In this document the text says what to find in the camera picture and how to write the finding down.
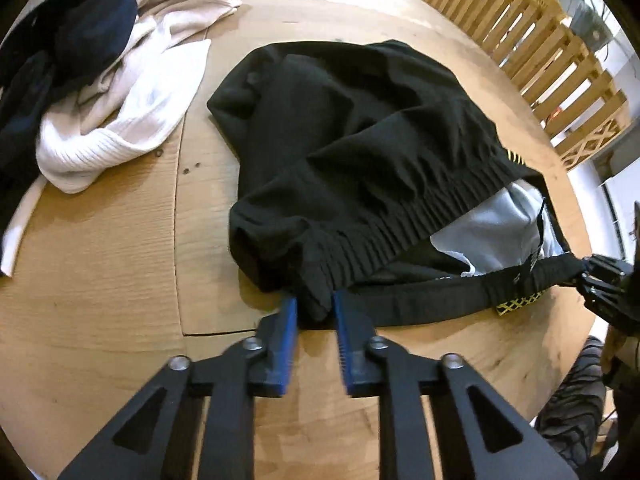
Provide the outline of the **navy dark garment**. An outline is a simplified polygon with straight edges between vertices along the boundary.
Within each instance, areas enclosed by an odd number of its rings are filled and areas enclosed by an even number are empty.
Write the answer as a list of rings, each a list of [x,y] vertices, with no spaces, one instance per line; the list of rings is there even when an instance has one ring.
[[[36,136],[48,107],[91,84],[129,40],[136,0],[46,0],[1,47],[1,227],[38,176]]]

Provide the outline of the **black yellow-striped shorts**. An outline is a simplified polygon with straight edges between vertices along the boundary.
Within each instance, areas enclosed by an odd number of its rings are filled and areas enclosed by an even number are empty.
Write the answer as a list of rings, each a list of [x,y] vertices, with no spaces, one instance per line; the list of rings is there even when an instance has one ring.
[[[544,177],[408,44],[268,44],[207,107],[240,163],[232,258],[295,296],[305,327],[338,304],[378,326],[442,322],[582,272]]]

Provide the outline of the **grey shoe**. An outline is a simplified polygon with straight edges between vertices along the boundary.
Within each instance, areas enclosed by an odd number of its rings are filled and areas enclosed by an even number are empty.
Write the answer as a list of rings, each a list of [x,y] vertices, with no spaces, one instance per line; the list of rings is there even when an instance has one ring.
[[[589,336],[562,384],[535,420],[535,429],[579,478],[585,474],[602,420],[603,342]]]

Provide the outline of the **wooden slat fence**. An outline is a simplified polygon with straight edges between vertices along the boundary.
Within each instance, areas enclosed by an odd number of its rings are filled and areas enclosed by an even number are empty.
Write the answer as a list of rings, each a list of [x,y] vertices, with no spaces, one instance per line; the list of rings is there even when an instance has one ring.
[[[504,71],[573,169],[629,125],[628,102],[587,45],[534,0],[423,0]]]

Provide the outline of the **white knit sweater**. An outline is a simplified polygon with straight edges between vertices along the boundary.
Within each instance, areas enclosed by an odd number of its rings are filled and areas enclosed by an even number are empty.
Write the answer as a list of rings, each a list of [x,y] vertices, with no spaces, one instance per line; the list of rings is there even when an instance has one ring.
[[[108,168],[154,151],[172,133],[204,77],[210,48],[201,32],[239,0],[136,0],[122,54],[85,87],[44,112],[36,136],[38,176],[1,228],[1,272],[11,275],[42,190],[85,191]]]

